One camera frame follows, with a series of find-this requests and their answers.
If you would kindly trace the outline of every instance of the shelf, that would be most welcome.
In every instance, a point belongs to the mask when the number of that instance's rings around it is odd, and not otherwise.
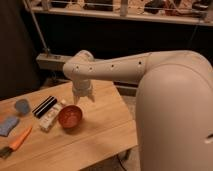
[[[68,1],[51,1],[51,3],[65,4],[63,7],[54,7],[47,5],[46,8],[42,6],[39,0],[32,1],[32,10],[35,13],[45,14],[57,14],[57,15],[69,15],[69,16],[82,16],[82,17],[96,17],[96,18],[110,18],[118,20],[136,20],[136,21],[148,21],[148,22],[161,22],[161,23],[173,23],[173,24],[188,24],[188,25],[201,25],[201,26],[213,26],[213,10],[208,11],[195,11],[188,8],[181,7],[178,12],[181,14],[177,16],[169,16],[167,13],[171,9],[160,8],[157,14],[151,14],[144,11],[145,4],[149,0],[114,0],[109,11],[101,10],[88,10],[85,9],[84,0],[78,0],[77,2]],[[100,3],[87,3],[90,6],[96,8],[97,6],[110,6],[109,4]],[[186,13],[200,14],[205,17],[191,17]]]

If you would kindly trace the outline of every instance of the dark curtain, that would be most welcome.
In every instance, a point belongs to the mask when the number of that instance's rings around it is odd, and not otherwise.
[[[21,18],[21,0],[0,0],[0,99],[37,90],[37,53]]]

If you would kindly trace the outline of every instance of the gray cloth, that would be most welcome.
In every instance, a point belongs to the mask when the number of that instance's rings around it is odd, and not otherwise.
[[[19,123],[19,118],[16,116],[8,116],[0,123],[0,136],[7,137],[10,131]]]

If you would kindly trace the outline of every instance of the gray object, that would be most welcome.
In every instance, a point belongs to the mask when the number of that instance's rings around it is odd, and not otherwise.
[[[19,123],[19,118],[16,116],[8,116],[6,120],[0,123],[0,136],[7,137],[10,131]]]
[[[26,99],[20,99],[15,103],[15,108],[21,114],[28,114],[30,112],[30,106]]]

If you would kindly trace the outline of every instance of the wooden bowl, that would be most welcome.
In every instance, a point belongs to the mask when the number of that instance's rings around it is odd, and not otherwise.
[[[58,114],[58,122],[63,128],[76,127],[82,120],[82,110],[75,105],[63,108]]]

